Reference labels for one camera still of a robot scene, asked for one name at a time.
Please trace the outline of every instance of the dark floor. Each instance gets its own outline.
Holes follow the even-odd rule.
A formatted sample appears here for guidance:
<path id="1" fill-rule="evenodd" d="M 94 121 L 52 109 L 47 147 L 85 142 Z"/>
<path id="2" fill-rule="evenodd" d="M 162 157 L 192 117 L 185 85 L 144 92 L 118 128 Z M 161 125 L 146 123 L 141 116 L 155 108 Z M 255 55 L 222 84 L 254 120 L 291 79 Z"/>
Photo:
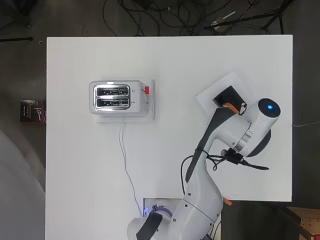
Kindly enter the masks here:
<path id="1" fill-rule="evenodd" d="M 130 0 L 125 0 L 133 8 Z M 160 8 L 173 5 L 176 0 L 158 1 Z M 213 0 L 206 7 L 206 12 L 217 9 L 227 0 Z M 281 4 L 279 0 L 262 0 L 252 7 L 245 16 L 268 12 Z M 33 42 L 0 43 L 0 106 L 6 105 L 9 109 L 3 110 L 2 115 L 7 115 L 15 124 L 19 124 L 19 104 L 21 99 L 45 99 L 46 97 L 46 37 L 50 36 L 112 36 L 105 26 L 102 18 L 102 6 L 104 0 L 46 0 L 39 1 L 34 7 L 32 27 L 26 28 L 11 24 L 0 30 L 0 38 L 33 36 Z M 236 14 L 230 19 L 237 19 L 248 7 L 247 0 L 234 0 L 220 12 L 210 16 L 196 29 L 197 35 L 212 35 L 211 31 L 203 30 L 203 26 L 210 24 L 217 17 L 222 17 L 236 10 Z M 320 1 L 296 0 L 284 14 L 284 26 L 286 33 L 294 35 L 294 70 L 293 70 L 293 121 L 295 124 L 303 124 L 320 120 L 320 111 L 317 103 L 320 89 L 320 68 L 318 56 L 320 56 L 320 34 L 317 31 L 320 22 Z M 200 11 L 191 10 L 190 22 L 195 21 Z M 159 19 L 159 14 L 151 12 L 160 22 L 162 36 L 180 35 L 180 29 L 164 26 Z M 182 17 L 187 17 L 187 12 L 181 12 Z M 137 26 L 130 16 L 119 6 L 117 1 L 107 1 L 105 7 L 106 21 L 119 36 L 134 36 Z M 141 28 L 146 36 L 157 35 L 156 23 L 146 14 L 141 14 Z M 176 25 L 179 21 L 170 15 L 164 15 L 166 22 Z M 271 34 L 279 34 L 279 24 L 276 21 L 270 27 Z M 262 34 L 263 32 L 235 26 L 227 35 Z M 23 126 L 23 134 L 31 142 L 45 166 L 45 127 Z M 292 205 L 308 208 L 320 208 L 320 194 L 317 190 L 320 186 L 320 125 L 293 129 L 293 203 Z M 244 231 L 243 218 L 259 218 L 265 226 L 272 222 L 272 217 L 266 209 L 257 205 L 250 205 L 255 209 L 254 215 L 246 214 L 247 205 L 237 203 L 235 207 L 224 210 L 223 237 L 224 239 L 253 239 L 253 235 Z"/>

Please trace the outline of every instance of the wire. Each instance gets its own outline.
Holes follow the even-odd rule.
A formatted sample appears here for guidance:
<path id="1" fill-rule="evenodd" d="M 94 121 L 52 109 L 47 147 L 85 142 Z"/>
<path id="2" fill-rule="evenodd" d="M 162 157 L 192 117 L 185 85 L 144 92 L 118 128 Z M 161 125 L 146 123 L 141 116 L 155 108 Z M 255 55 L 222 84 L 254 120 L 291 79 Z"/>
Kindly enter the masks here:
<path id="1" fill-rule="evenodd" d="M 198 21 L 194 24 L 193 28 L 192 28 L 192 34 L 194 33 L 194 29 L 196 28 L 196 26 L 198 26 L 199 23 L 201 23 L 202 20 L 206 19 L 207 17 L 211 16 L 212 14 L 215 14 L 219 11 L 221 11 L 222 9 L 226 8 L 233 0 L 229 0 L 228 2 L 226 2 L 224 5 L 222 5 L 221 7 L 217 8 L 216 10 L 207 13 L 206 15 L 204 15 L 203 17 L 199 18 Z"/>
<path id="2" fill-rule="evenodd" d="M 190 155 L 189 157 L 186 157 L 186 158 L 182 161 L 181 166 L 180 166 L 180 178 L 181 178 L 181 186 L 182 186 L 183 195 L 186 194 L 185 191 L 184 191 L 184 183 L 183 183 L 183 172 L 182 172 L 182 170 L 183 170 L 183 164 L 185 163 L 185 161 L 187 161 L 189 158 L 192 158 L 192 157 L 193 157 L 193 155 Z"/>
<path id="3" fill-rule="evenodd" d="M 160 35 L 160 24 L 159 24 L 159 22 L 157 21 L 157 19 L 155 19 L 154 16 L 152 16 L 150 13 L 148 13 L 148 12 L 146 12 L 146 11 L 143 11 L 143 10 L 139 10 L 139 9 L 129 9 L 129 8 L 127 8 L 127 7 L 123 4 L 123 0 L 121 0 L 121 2 L 120 2 L 120 0 L 118 0 L 118 3 L 119 3 L 119 4 L 121 5 L 121 7 L 123 7 L 128 13 L 130 13 L 130 12 L 138 12 L 138 13 L 144 13 L 144 14 L 148 15 L 148 16 L 157 24 L 157 29 L 158 29 L 157 34 L 158 34 L 158 36 L 161 36 L 161 35 Z"/>
<path id="4" fill-rule="evenodd" d="M 132 4 L 134 5 L 134 8 L 135 8 L 136 10 L 139 10 L 138 7 L 137 7 L 137 5 L 135 4 L 135 2 L 134 2 L 133 0 L 131 0 L 131 2 L 132 2 Z M 140 31 L 140 29 L 141 29 L 141 14 L 140 14 L 140 12 L 138 12 L 138 17 L 139 17 L 139 26 L 138 26 L 138 29 L 137 29 L 137 32 L 136 32 L 135 37 L 140 36 L 140 35 L 139 35 L 139 31 Z"/>
<path id="5" fill-rule="evenodd" d="M 117 0 L 118 1 L 118 3 L 119 3 L 119 5 L 123 8 L 123 10 L 125 10 L 126 11 L 126 13 L 128 13 L 128 15 L 131 17 L 131 19 L 134 21 L 134 23 L 137 25 L 137 27 L 138 27 L 138 32 L 139 32 L 139 30 L 140 30 L 140 32 L 141 32 L 141 34 L 143 35 L 143 36 L 145 36 L 144 35 L 144 32 L 142 31 L 142 29 L 141 29 L 141 27 L 140 27 L 140 23 L 137 23 L 137 20 L 134 18 L 134 16 L 130 13 L 130 10 L 124 5 L 124 3 L 123 3 L 123 0 Z"/>
<path id="6" fill-rule="evenodd" d="M 256 5 L 259 4 L 261 1 L 262 1 L 262 0 L 260 0 L 260 1 L 253 0 L 252 2 L 250 2 L 250 0 L 248 0 L 249 6 L 247 7 L 247 9 L 240 15 L 240 17 L 238 18 L 238 20 L 237 20 L 234 24 L 232 24 L 232 26 L 231 26 L 227 31 L 224 32 L 224 34 L 227 34 L 229 31 L 231 31 L 231 29 L 232 29 L 234 26 L 236 26 L 236 25 L 241 21 L 241 19 L 243 18 L 243 16 L 244 16 L 252 7 L 256 6 Z"/>
<path id="7" fill-rule="evenodd" d="M 106 4 L 107 4 L 108 0 L 105 0 L 104 3 L 103 3 L 103 8 L 102 8 L 102 18 L 103 18 L 103 22 L 104 24 L 107 26 L 107 28 L 113 33 L 114 36 L 118 36 L 112 29 L 111 27 L 108 25 L 107 21 L 106 21 L 106 18 L 104 16 L 104 10 L 106 8 Z"/>
<path id="8" fill-rule="evenodd" d="M 213 162 L 213 164 L 214 164 L 213 171 L 216 171 L 218 168 L 218 165 L 226 160 L 223 156 L 209 155 L 209 153 L 207 153 L 205 150 L 202 149 L 202 151 L 207 154 L 207 159 L 209 159 L 210 161 Z M 192 157 L 193 157 L 193 155 L 190 155 L 190 156 L 186 157 L 185 159 L 183 159 L 181 166 L 180 166 L 180 179 L 181 179 L 181 187 L 182 187 L 183 194 L 186 194 L 185 189 L 184 189 L 184 181 L 183 181 L 183 165 L 189 158 L 192 158 Z"/>
<path id="9" fill-rule="evenodd" d="M 127 177 L 128 177 L 128 179 L 129 179 L 129 181 L 131 183 L 134 201 L 136 202 L 139 214 L 140 214 L 140 216 L 142 216 L 142 211 L 140 209 L 140 205 L 138 203 L 137 196 L 136 196 L 136 190 L 135 190 L 133 181 L 132 181 L 132 179 L 130 177 L 130 174 L 128 172 L 128 169 L 127 169 L 127 153 L 126 153 L 126 148 L 125 148 L 124 141 L 123 141 L 123 136 L 124 136 L 125 129 L 126 129 L 126 123 L 124 122 L 121 125 L 120 130 L 119 130 L 119 144 L 120 144 L 120 148 L 121 148 L 121 152 L 122 152 L 122 156 L 123 156 L 124 170 L 125 170 L 125 172 L 127 174 Z"/>
<path id="10" fill-rule="evenodd" d="M 313 122 L 313 123 L 306 123 L 306 124 L 299 124 L 299 125 L 292 125 L 292 127 L 309 127 L 309 126 L 313 126 L 313 125 L 317 125 L 320 124 L 320 121 L 318 122 Z"/>
<path id="11" fill-rule="evenodd" d="M 219 228 L 219 226 L 220 226 L 220 224 L 221 224 L 221 220 L 220 220 L 220 222 L 218 223 L 218 225 L 217 225 L 217 227 L 216 227 L 216 230 L 214 231 L 214 235 L 213 235 L 213 240 L 215 239 L 215 237 L 216 237 L 216 234 L 217 234 L 217 230 L 218 230 L 218 228 Z"/>

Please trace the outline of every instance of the black wire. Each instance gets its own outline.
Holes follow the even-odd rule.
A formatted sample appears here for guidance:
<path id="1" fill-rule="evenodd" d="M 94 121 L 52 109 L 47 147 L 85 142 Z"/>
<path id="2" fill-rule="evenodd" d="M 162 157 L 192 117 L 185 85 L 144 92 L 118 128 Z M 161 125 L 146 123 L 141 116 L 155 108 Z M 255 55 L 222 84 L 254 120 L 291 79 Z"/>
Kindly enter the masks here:
<path id="1" fill-rule="evenodd" d="M 138 7 L 137 7 L 137 5 L 135 4 L 135 2 L 134 2 L 133 0 L 131 0 L 131 2 L 132 2 L 132 4 L 134 5 L 135 9 L 136 9 L 136 10 L 139 10 Z M 138 12 L 138 16 L 139 16 L 139 26 L 138 26 L 137 33 L 136 33 L 135 37 L 140 36 L 140 35 L 139 35 L 139 31 L 140 31 L 140 29 L 141 29 L 141 14 L 140 14 L 140 12 Z"/>
<path id="2" fill-rule="evenodd" d="M 233 0 L 229 0 L 228 2 L 226 2 L 224 5 L 222 5 L 221 7 L 217 8 L 216 10 L 207 13 L 206 15 L 204 15 L 203 17 L 199 18 L 198 21 L 194 24 L 193 28 L 192 28 L 192 34 L 194 33 L 194 29 L 196 28 L 196 26 L 201 23 L 202 20 L 204 20 L 205 18 L 211 16 L 212 14 L 215 14 L 219 11 L 221 11 L 222 9 L 226 8 Z"/>
<path id="3" fill-rule="evenodd" d="M 250 0 L 248 0 L 249 6 L 247 7 L 247 9 L 240 15 L 240 17 L 238 18 L 238 20 L 237 20 L 234 24 L 232 24 L 232 26 L 231 26 L 227 31 L 224 32 L 224 34 L 227 34 L 229 31 L 231 31 L 231 29 L 240 22 L 240 20 L 243 18 L 243 16 L 244 16 L 252 7 L 256 6 L 256 5 L 259 4 L 261 1 L 262 1 L 262 0 L 260 0 L 260 1 L 253 0 L 252 2 L 250 2 Z"/>
<path id="4" fill-rule="evenodd" d="M 179 0 L 179 3 L 178 3 L 178 14 L 175 14 L 175 13 L 173 13 L 173 12 L 171 12 L 170 10 L 168 10 L 168 11 L 158 11 L 158 13 L 159 13 L 159 17 L 160 17 L 160 20 L 161 20 L 161 22 L 165 25 L 165 26 L 167 26 L 167 27 L 169 27 L 169 28 L 185 28 L 185 27 L 187 27 L 186 26 L 186 24 L 185 24 L 185 22 L 183 21 L 183 19 L 181 19 L 180 18 L 180 16 L 179 16 L 179 9 L 180 9 L 180 3 L 181 3 L 182 1 L 181 0 Z M 154 2 L 154 1 L 152 1 L 152 3 L 156 6 L 156 8 L 158 9 L 158 10 L 160 10 L 160 7 L 157 5 L 157 3 L 156 2 Z M 181 23 L 182 23 L 182 25 L 178 25 L 178 26 L 174 26 L 174 25 L 170 25 L 169 23 L 167 23 L 164 19 L 163 19 L 163 16 L 162 16 L 162 14 L 163 13 L 167 13 L 167 14 L 169 14 L 169 15 L 172 15 L 172 16 L 174 16 L 174 17 L 176 17 Z"/>
<path id="5" fill-rule="evenodd" d="M 123 7 L 126 11 L 128 11 L 128 12 L 138 12 L 138 13 L 144 13 L 144 14 L 148 15 L 148 16 L 157 24 L 157 28 L 158 28 L 157 34 L 158 34 L 158 36 L 161 36 L 161 35 L 160 35 L 160 24 L 159 24 L 159 22 L 157 21 L 157 19 L 155 19 L 155 17 L 152 16 L 150 13 L 148 13 L 148 12 L 146 12 L 146 11 L 143 11 L 143 10 L 129 9 L 129 8 L 127 8 L 125 5 L 122 5 L 122 7 Z"/>
<path id="6" fill-rule="evenodd" d="M 108 0 L 105 0 L 104 3 L 103 3 L 103 7 L 102 7 L 102 18 L 103 18 L 103 22 L 104 24 L 107 26 L 107 28 L 113 33 L 114 36 L 118 36 L 112 29 L 111 27 L 108 25 L 106 19 L 105 19 L 105 16 L 104 16 L 104 11 L 105 11 L 105 8 L 106 8 L 106 4 L 107 4 Z"/>
<path id="7" fill-rule="evenodd" d="M 144 32 L 142 31 L 142 29 L 141 29 L 141 27 L 140 27 L 140 24 L 137 23 L 137 20 L 136 20 L 136 19 L 134 18 L 134 16 L 130 13 L 130 10 L 124 5 L 123 0 L 118 0 L 118 3 L 119 3 L 119 5 L 123 8 L 123 10 L 125 10 L 126 13 L 128 13 L 128 15 L 131 17 L 131 19 L 132 19 L 132 20 L 134 21 L 134 23 L 137 25 L 138 31 L 140 30 L 141 34 L 142 34 L 143 36 L 145 36 L 145 35 L 144 35 Z"/>
<path id="8" fill-rule="evenodd" d="M 202 149 L 202 151 L 207 154 L 207 159 L 209 159 L 210 161 L 212 161 L 214 163 L 213 171 L 217 170 L 218 164 L 220 164 L 226 160 L 223 156 L 209 155 L 209 153 L 207 153 L 205 150 Z M 180 178 L 181 178 L 181 187 L 182 187 L 183 195 L 185 195 L 184 181 L 183 181 L 183 165 L 189 158 L 192 158 L 192 157 L 193 157 L 193 155 L 190 155 L 190 156 L 186 157 L 185 159 L 183 159 L 181 166 L 180 166 Z"/>
<path id="9" fill-rule="evenodd" d="M 192 157 L 193 157 L 193 155 L 190 155 L 189 157 L 186 157 L 186 158 L 182 161 L 181 166 L 180 166 L 180 177 L 181 177 L 181 186 L 182 186 L 183 195 L 186 194 L 185 191 L 184 191 L 184 183 L 183 183 L 183 172 L 182 172 L 182 170 L 183 170 L 183 164 L 185 163 L 185 161 L 187 161 L 189 158 L 192 158 Z"/>
<path id="10" fill-rule="evenodd" d="M 217 227 L 216 227 L 216 230 L 214 231 L 214 235 L 213 235 L 213 240 L 215 239 L 215 237 L 216 237 L 216 234 L 217 234 L 217 230 L 218 230 L 218 227 L 219 227 L 219 225 L 221 224 L 221 220 L 220 220 L 220 222 L 218 223 L 218 225 L 217 225 Z"/>

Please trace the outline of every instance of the white tabletop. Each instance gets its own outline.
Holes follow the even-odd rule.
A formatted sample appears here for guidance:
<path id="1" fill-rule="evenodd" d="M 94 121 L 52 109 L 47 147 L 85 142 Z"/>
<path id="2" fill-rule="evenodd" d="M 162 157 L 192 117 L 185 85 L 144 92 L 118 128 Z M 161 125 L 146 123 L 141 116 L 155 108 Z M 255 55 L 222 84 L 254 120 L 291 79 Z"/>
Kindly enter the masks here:
<path id="1" fill-rule="evenodd" d="M 291 201 L 291 36 L 49 38 L 46 239 L 124 240 L 138 216 L 118 142 L 121 124 L 96 122 L 90 82 L 155 80 L 155 120 L 128 123 L 124 136 L 142 204 L 144 197 L 182 197 L 180 163 L 209 120 L 195 95 L 230 72 L 281 107 L 269 145 L 248 159 L 270 170 L 228 162 L 208 170 L 227 198 Z M 223 147 L 215 143 L 211 153 Z"/>

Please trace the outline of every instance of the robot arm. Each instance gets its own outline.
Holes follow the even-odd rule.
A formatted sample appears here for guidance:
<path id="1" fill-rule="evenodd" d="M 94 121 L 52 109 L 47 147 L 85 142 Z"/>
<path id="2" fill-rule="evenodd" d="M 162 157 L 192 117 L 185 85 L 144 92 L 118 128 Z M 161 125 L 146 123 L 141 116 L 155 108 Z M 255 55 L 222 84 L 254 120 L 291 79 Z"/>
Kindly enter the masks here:
<path id="1" fill-rule="evenodd" d="M 206 169 L 206 152 L 219 139 L 243 156 L 258 154 L 279 115 L 279 106 L 270 99 L 260 100 L 243 116 L 228 108 L 217 109 L 188 167 L 186 193 L 173 216 L 152 213 L 134 219 L 128 227 L 129 240 L 203 239 L 223 207 L 221 193 Z"/>

